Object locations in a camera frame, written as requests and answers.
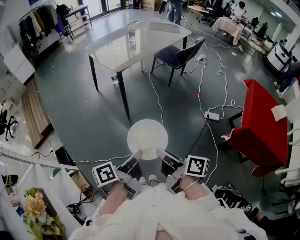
chair seat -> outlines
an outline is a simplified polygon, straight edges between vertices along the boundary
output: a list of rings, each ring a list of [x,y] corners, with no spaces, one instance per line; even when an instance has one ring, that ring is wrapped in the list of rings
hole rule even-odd
[[[154,56],[156,56],[158,59],[162,60],[166,64],[170,65],[171,67],[178,69],[181,67],[176,57],[176,53],[178,51],[180,51],[179,48],[170,45],[156,53]]]

white dress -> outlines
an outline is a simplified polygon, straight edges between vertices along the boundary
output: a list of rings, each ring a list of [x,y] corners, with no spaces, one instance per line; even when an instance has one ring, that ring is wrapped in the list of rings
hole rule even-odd
[[[143,187],[112,215],[97,217],[94,225],[77,228],[69,240],[155,240],[165,230],[173,240],[243,240],[251,234],[267,240],[241,209],[226,209],[202,184],[207,196],[195,201],[184,192],[170,193],[164,184]]]

red fabric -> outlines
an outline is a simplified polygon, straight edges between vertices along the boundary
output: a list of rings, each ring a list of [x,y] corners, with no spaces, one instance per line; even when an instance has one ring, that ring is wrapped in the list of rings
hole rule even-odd
[[[268,174],[286,162],[287,118],[275,121],[271,109],[278,103],[256,80],[244,80],[244,84],[248,90],[242,125],[232,130],[228,145],[256,165],[268,168],[254,170],[254,174]]]
[[[195,8],[199,9],[199,10],[205,10],[205,8],[201,7],[201,6],[198,6],[196,5]]]

concrete floor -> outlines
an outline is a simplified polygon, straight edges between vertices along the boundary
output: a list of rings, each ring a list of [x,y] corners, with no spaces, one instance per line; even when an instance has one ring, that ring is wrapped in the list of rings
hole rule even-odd
[[[97,63],[95,63],[95,69],[100,92],[95,90],[89,58],[84,50],[94,40],[127,25],[129,21],[150,17],[159,17],[158,12],[129,9],[93,21],[93,29],[87,25],[81,31],[77,31],[74,42],[65,39],[36,70],[37,86],[45,109],[61,142],[74,161],[105,160],[127,155],[130,153],[127,146],[127,133],[130,127],[142,119],[161,121],[157,97],[148,80],[153,56],[144,60],[144,73],[140,71],[139,63],[123,72],[131,114],[131,121],[129,121],[123,108],[119,87],[112,84],[110,71]],[[201,23],[198,27],[206,33],[215,34],[206,24]],[[215,45],[220,43],[198,31],[193,31],[190,37],[197,39],[202,36],[206,37],[206,43]],[[230,38],[223,35],[218,34],[217,37],[229,44],[232,42]],[[182,41],[175,45],[181,48]],[[250,60],[246,53],[241,53],[238,49],[208,45],[207,47],[217,51],[222,57],[222,64],[227,67],[227,69],[222,69],[228,81],[227,104],[234,100],[236,105],[243,106],[247,89],[242,80],[249,78],[256,79],[281,103],[273,85],[275,78],[263,65],[261,55],[257,53],[256,58]],[[219,57],[204,46],[201,52],[207,57],[200,94],[202,109],[206,111],[209,107],[215,107],[224,102],[225,76],[217,75],[220,66]],[[190,61],[186,66],[186,71],[194,68],[195,64]],[[202,68],[203,65],[199,64],[195,71],[183,74],[183,76],[180,76],[179,71],[175,71],[170,88],[168,88],[170,67],[155,68],[154,75],[151,77],[164,109],[164,124],[169,137],[167,150],[181,158],[186,156],[205,123],[196,96]],[[209,122],[216,144],[222,142],[220,138],[222,135],[231,131],[227,119],[239,111],[240,109],[225,108],[223,120]],[[214,112],[222,114],[220,108]],[[215,167],[216,148],[207,127],[191,154],[211,160],[209,173]],[[124,159],[118,159],[114,163],[119,165],[123,161]],[[101,163],[77,164],[94,188],[96,186],[91,170],[99,164]],[[140,161],[140,165],[145,178],[154,173],[159,179],[164,180],[160,173],[160,160]],[[269,217],[275,217],[272,212],[281,211],[280,208],[286,209],[286,206],[282,205],[276,209],[270,207],[270,204],[276,201],[261,194],[263,180],[251,175],[254,167],[251,161],[240,164],[236,152],[232,150],[219,151],[217,169],[212,174],[208,186],[222,185],[225,181],[230,181],[249,202],[259,206]],[[280,189],[279,181],[279,177],[274,173],[265,177],[268,193],[277,198],[284,197],[277,192]]]

dark blue chair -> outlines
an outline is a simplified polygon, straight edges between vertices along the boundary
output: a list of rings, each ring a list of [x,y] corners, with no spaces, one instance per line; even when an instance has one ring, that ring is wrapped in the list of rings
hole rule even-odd
[[[181,68],[181,74],[183,74],[184,68],[186,67],[186,64],[188,61],[190,61],[193,57],[196,56],[197,52],[201,48],[205,41],[205,38],[201,38],[195,41],[195,45],[182,49],[180,50],[179,48],[170,45],[163,50],[159,51],[154,55],[154,60],[152,64],[152,69],[151,69],[151,74],[153,73],[154,65],[156,58],[162,60],[164,64],[166,63],[167,65],[172,67],[172,72],[169,80],[169,86],[171,85],[172,82],[172,77],[174,73],[174,69],[179,69]]]

